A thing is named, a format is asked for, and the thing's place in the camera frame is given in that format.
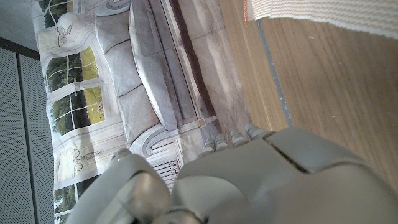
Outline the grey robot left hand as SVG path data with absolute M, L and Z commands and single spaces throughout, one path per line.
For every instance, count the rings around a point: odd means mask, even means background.
M 299 128 L 247 124 L 205 143 L 172 187 L 118 151 L 68 223 L 396 223 L 397 194 L 356 154 Z

